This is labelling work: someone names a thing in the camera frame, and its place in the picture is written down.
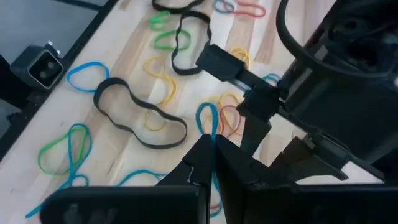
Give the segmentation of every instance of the black rubber band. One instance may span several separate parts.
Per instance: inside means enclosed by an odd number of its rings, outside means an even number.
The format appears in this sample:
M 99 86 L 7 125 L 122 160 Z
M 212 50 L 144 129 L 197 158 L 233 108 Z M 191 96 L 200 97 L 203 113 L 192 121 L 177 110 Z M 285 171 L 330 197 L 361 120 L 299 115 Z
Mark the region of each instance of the black rubber band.
M 130 91 L 130 97 L 133 100 L 133 102 L 135 102 L 136 105 L 138 105 L 142 108 L 149 109 L 149 110 L 154 110 L 154 111 L 158 112 L 158 114 L 160 114 L 161 117 L 163 117 L 169 121 L 176 121 L 176 122 L 181 123 L 185 127 L 185 134 L 184 134 L 183 138 L 181 138 L 181 140 L 179 140 L 178 142 L 171 143 L 171 144 L 163 144 L 163 145 L 149 144 L 149 143 L 142 141 L 130 127 L 115 123 L 112 120 L 112 118 L 107 114 L 107 112 L 105 112 L 105 110 L 102 110 L 100 108 L 100 98 L 101 98 L 102 94 L 104 93 L 105 89 L 107 89 L 107 87 L 112 86 L 112 85 L 122 85 L 122 86 L 126 87 Z M 95 91 L 93 101 L 94 101 L 95 107 L 99 110 L 99 112 L 101 112 L 101 114 L 107 116 L 109 118 L 109 120 L 113 123 L 113 125 L 115 125 L 115 127 L 131 132 L 133 135 L 135 135 L 135 137 L 138 139 L 138 141 L 145 147 L 148 147 L 151 149 L 170 149 L 172 147 L 181 145 L 181 143 L 183 143 L 185 138 L 187 137 L 188 126 L 183 119 L 163 112 L 160 108 L 158 108 L 156 105 L 153 105 L 152 103 L 147 103 L 145 101 L 138 99 L 137 97 L 134 96 L 134 94 L 132 94 L 127 82 L 121 78 L 109 78 L 107 80 L 102 81 L 99 84 L 97 90 Z
M 188 17 L 196 17 L 196 18 L 202 20 L 203 22 L 206 22 L 206 23 L 207 23 L 207 25 L 208 25 L 208 27 L 207 27 L 207 37 L 208 37 L 208 40 L 207 40 L 207 42 L 205 43 L 204 48 L 207 47 L 207 46 L 210 44 L 210 41 L 211 41 L 210 17 L 207 16 L 206 14 L 202 13 L 202 12 L 197 12 L 197 11 L 193 11 L 193 10 L 185 11 L 185 12 L 181 15 L 180 26 L 177 28 L 177 30 L 176 30 L 176 32 L 175 32 L 175 42 L 176 42 L 176 45 L 175 45 L 174 51 L 173 51 L 173 53 L 172 53 L 172 67 L 173 67 L 173 70 L 175 71 L 175 73 L 177 73 L 177 74 L 179 74 L 179 75 L 194 75 L 194 74 L 198 74 L 198 73 L 200 73 L 200 72 L 202 71 L 202 69 L 199 68 L 199 67 L 188 68 L 188 69 L 181 69 L 181 68 L 178 68 L 177 66 L 175 66 L 175 64 L 174 64 L 174 59 L 175 59 L 175 57 L 176 57 L 177 54 L 178 54 L 178 48 L 179 48 L 179 46 L 178 46 L 178 35 L 180 34 L 181 29 L 182 29 L 182 21 L 183 21 L 185 18 L 188 18 Z
M 171 14 L 182 14 L 183 12 L 190 10 L 192 7 L 198 6 L 200 4 L 202 4 L 205 0 L 194 0 L 192 1 L 190 4 L 188 4 L 187 6 L 184 7 L 180 7 L 180 8 L 172 8 L 172 7 L 166 7 L 166 6 L 162 6 L 160 4 L 157 3 L 157 1 L 159 0 L 152 0 L 152 7 L 155 10 L 158 11 L 169 11 Z

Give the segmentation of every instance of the green rubber band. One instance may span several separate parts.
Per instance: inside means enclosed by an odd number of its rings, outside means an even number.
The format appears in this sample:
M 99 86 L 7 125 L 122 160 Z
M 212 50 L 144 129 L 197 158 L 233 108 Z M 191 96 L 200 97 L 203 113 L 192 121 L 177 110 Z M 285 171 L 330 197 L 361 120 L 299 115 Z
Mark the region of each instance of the green rubber band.
M 169 11 L 160 11 L 149 19 L 149 27 L 152 30 L 162 30 L 170 19 Z
M 156 38 L 155 38 L 155 48 L 156 49 L 161 49 L 161 50 L 174 50 L 174 48 L 175 48 L 174 46 L 162 45 L 162 44 L 159 43 L 159 41 L 161 39 L 165 38 L 165 37 L 170 36 L 170 35 L 175 35 L 176 31 L 177 30 L 171 30 L 171 31 L 164 32 L 164 33 L 161 33 L 158 36 L 156 36 Z M 187 37 L 188 41 L 187 41 L 187 43 L 184 46 L 181 46 L 178 49 L 179 50 L 186 50 L 191 45 L 191 34 L 188 31 L 183 30 L 183 29 L 181 30 L 180 34 L 182 34 L 185 37 Z
M 86 130 L 84 130 L 83 128 L 76 127 L 76 128 L 73 128 L 73 129 L 71 130 L 72 134 L 75 133 L 75 132 L 77 132 L 77 131 L 84 131 L 85 133 L 84 133 L 84 135 L 83 135 L 83 140 L 82 140 L 82 144 L 81 144 L 81 147 L 80 147 L 79 156 L 78 156 L 78 158 L 77 158 L 76 161 L 73 161 L 73 165 L 77 165 L 77 164 L 79 164 L 79 163 L 83 160 L 84 151 L 85 151 L 85 148 L 86 148 L 86 139 L 87 139 L 87 137 L 88 137 L 88 132 L 87 132 Z M 63 171 L 63 172 L 61 172 L 61 173 L 51 172 L 51 171 L 48 171 L 48 170 L 44 169 L 44 168 L 43 168 L 43 165 L 42 165 L 42 157 L 43 157 L 43 155 L 44 155 L 48 150 L 52 149 L 56 144 L 58 144 L 58 143 L 60 143 L 61 141 L 65 140 L 67 137 L 68 137 L 68 133 L 66 133 L 66 134 L 64 134 L 63 136 L 57 138 L 56 140 L 54 140 L 54 141 L 52 141 L 52 142 L 46 144 L 46 145 L 39 151 L 39 153 L 38 153 L 38 155 L 37 155 L 37 165 L 39 166 L 40 170 L 41 170 L 43 173 L 48 174 L 48 175 L 64 175 L 64 174 L 67 174 L 67 173 L 69 172 L 69 169 L 70 169 L 70 168 L 67 168 L 65 171 Z

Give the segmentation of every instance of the black frame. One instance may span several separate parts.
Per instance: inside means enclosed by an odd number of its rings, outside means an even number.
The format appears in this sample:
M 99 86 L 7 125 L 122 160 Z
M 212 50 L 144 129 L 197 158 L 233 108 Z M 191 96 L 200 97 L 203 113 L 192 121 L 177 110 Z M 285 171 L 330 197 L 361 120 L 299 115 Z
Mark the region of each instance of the black frame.
M 97 15 L 90 22 L 88 27 L 83 31 L 81 36 L 77 39 L 75 44 L 71 47 L 71 49 L 67 52 L 64 58 L 61 58 L 60 61 L 64 67 L 63 73 L 54 84 L 57 86 L 59 81 L 62 80 L 62 77 L 68 71 L 73 61 L 77 58 L 79 53 L 83 50 L 84 46 L 88 43 L 91 37 L 96 32 L 97 28 L 101 25 L 101 23 L 105 20 L 106 16 L 111 12 L 113 7 L 116 5 L 118 0 L 108 0 L 104 6 L 99 6 L 96 4 L 91 4 L 88 2 L 78 1 L 78 0 L 55 0 L 59 2 L 64 2 L 65 4 L 71 4 L 78 7 L 85 7 L 87 9 L 91 9 L 94 11 L 98 11 Z M 51 90 L 42 93 L 37 100 L 29 101 L 26 106 L 21 110 L 18 117 L 13 119 L 10 128 L 4 133 L 4 135 L 0 138 L 0 162 L 10 150 L 12 145 L 21 135 L 21 133 L 25 130 L 28 123 L 34 117 L 39 108 L 43 105 L 46 99 L 50 96 Z

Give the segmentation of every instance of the wooden surface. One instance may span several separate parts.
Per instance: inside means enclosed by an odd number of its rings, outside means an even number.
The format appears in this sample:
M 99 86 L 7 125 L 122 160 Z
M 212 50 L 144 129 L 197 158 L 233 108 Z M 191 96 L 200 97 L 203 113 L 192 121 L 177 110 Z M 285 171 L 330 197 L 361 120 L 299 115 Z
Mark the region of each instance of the wooden surface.
M 164 0 L 162 4 L 182 6 L 189 0 Z M 304 43 L 321 21 L 334 0 L 294 0 L 290 1 L 286 21 L 291 33 Z M 213 0 L 206 0 L 197 7 L 211 16 L 213 31 L 212 43 L 229 50 L 243 46 L 249 50 L 251 70 L 263 76 L 270 72 L 283 74 L 293 61 L 293 56 L 281 44 L 275 29 L 275 13 L 278 0 L 259 0 L 267 8 L 267 15 L 261 19 L 244 16 L 218 14 L 213 11 Z M 142 100 L 156 103 L 167 91 L 162 80 L 148 76 L 143 64 L 151 56 L 166 55 L 166 71 L 178 84 L 177 96 L 163 109 L 188 123 L 188 137 L 179 147 L 157 151 L 138 143 L 131 133 L 115 128 L 107 118 L 93 106 L 93 94 L 73 89 L 62 81 L 50 95 L 25 131 L 0 163 L 0 223 L 38 223 L 36 215 L 29 220 L 25 214 L 41 203 L 61 183 L 66 176 L 52 177 L 41 173 L 37 167 L 37 153 L 41 147 L 65 134 L 74 123 L 85 123 L 91 129 L 94 144 L 91 155 L 78 171 L 90 177 L 91 185 L 115 185 L 128 173 L 137 169 L 150 169 L 156 172 L 170 172 L 199 138 L 194 122 L 198 105 L 210 95 L 242 92 L 228 83 L 221 83 L 203 72 L 191 77 L 180 77 L 170 69 L 170 52 L 155 50 L 154 37 L 157 32 L 149 29 L 149 18 L 156 12 L 146 0 L 120 0 L 91 38 L 72 68 L 89 61 L 101 61 L 111 70 L 112 77 L 121 77 L 131 86 L 131 90 Z M 177 26 L 179 16 L 173 16 L 169 29 Z M 207 37 L 205 25 L 197 19 L 186 19 L 183 28 L 192 35 L 191 47 L 181 52 L 176 64 L 183 68 L 192 67 L 203 49 Z M 95 88 L 103 79 L 103 72 L 89 68 L 73 78 L 85 88 Z M 145 110 L 136 106 L 123 88 L 113 86 L 106 90 L 101 100 L 102 107 L 115 121 L 128 124 L 147 142 L 166 143 L 178 139 L 182 128 L 167 123 L 160 132 L 150 132 L 143 127 Z M 257 157 L 270 164 L 275 156 L 289 143 L 294 134 L 300 134 L 282 118 L 272 119 L 272 131 L 263 141 Z M 239 144 L 239 136 L 233 141 Z M 61 170 L 67 166 L 66 143 L 58 145 L 44 157 L 48 169 Z M 352 164 L 345 171 L 349 182 L 377 182 Z M 311 178 L 302 183 L 337 182 L 331 177 Z M 154 185 L 151 176 L 142 175 L 131 179 L 126 185 Z M 213 194 L 216 202 L 218 196 Z M 211 219 L 212 223 L 224 223 L 223 213 Z

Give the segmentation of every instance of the wooden table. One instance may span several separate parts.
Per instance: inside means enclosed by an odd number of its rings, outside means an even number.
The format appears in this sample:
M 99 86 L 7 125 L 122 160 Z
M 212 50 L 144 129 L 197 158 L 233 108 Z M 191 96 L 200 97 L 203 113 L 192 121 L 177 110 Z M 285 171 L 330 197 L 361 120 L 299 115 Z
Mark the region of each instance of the wooden table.
M 189 0 L 164 0 L 162 4 L 182 6 Z M 286 21 L 291 33 L 303 44 L 315 30 L 334 0 L 290 1 Z M 283 74 L 293 61 L 293 56 L 281 44 L 275 29 L 275 13 L 278 0 L 259 0 L 267 8 L 261 19 L 244 16 L 223 15 L 213 10 L 213 1 L 206 0 L 197 7 L 211 16 L 212 43 L 224 49 L 243 46 L 249 51 L 251 70 L 263 76 L 270 72 Z M 21 134 L 6 157 L 0 163 L 0 223 L 38 223 L 36 215 L 26 220 L 25 214 L 51 194 L 67 176 L 52 177 L 41 173 L 37 167 L 37 153 L 45 144 L 65 134 L 74 123 L 85 123 L 93 135 L 93 150 L 79 170 L 90 177 L 90 185 L 116 185 L 124 176 L 137 169 L 170 172 L 193 146 L 200 136 L 194 122 L 198 105 L 210 95 L 227 92 L 242 95 L 229 83 L 221 83 L 203 72 L 191 77 L 180 77 L 170 68 L 170 52 L 153 48 L 157 32 L 149 29 L 149 18 L 156 12 L 150 1 L 120 0 L 98 31 L 75 60 L 72 68 L 89 61 L 100 61 L 111 70 L 112 77 L 121 77 L 129 84 L 136 96 L 142 100 L 158 102 L 165 96 L 162 80 L 148 76 L 143 64 L 151 56 L 166 55 L 166 72 L 176 80 L 177 96 L 167 106 L 168 113 L 183 118 L 188 123 L 188 137 L 179 147 L 168 150 L 148 149 L 138 143 L 131 133 L 115 128 L 107 118 L 93 106 L 93 94 L 73 89 L 62 81 L 50 95 L 28 127 Z M 179 16 L 172 16 L 170 28 L 176 28 Z M 183 28 L 192 35 L 191 47 L 176 58 L 181 67 L 192 67 L 203 49 L 206 27 L 197 19 L 187 19 Z M 85 88 L 95 88 L 103 79 L 97 68 L 89 68 L 76 74 L 73 81 Z M 125 89 L 111 87 L 106 90 L 101 105 L 117 122 L 128 124 L 148 142 L 165 143 L 181 135 L 181 127 L 168 123 L 159 132 L 143 127 L 145 110 L 136 106 Z M 272 131 L 263 141 L 257 157 L 270 164 L 275 156 L 292 139 L 300 134 L 280 117 L 272 119 Z M 239 144 L 239 136 L 233 141 Z M 44 157 L 43 163 L 51 170 L 67 166 L 66 143 L 59 144 Z M 352 174 L 348 182 L 377 182 L 376 178 L 352 164 L 344 171 Z M 302 183 L 338 182 L 334 178 L 310 178 Z M 126 185 L 154 185 L 156 180 L 148 175 L 131 179 Z M 223 213 L 211 220 L 224 223 Z

